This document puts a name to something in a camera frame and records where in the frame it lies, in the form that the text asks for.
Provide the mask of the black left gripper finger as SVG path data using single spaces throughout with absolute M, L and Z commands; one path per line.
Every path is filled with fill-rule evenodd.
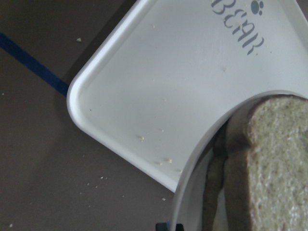
M 156 223 L 155 225 L 156 231 L 169 231 L 169 226 L 167 223 Z M 175 231 L 183 231 L 182 224 L 176 224 Z

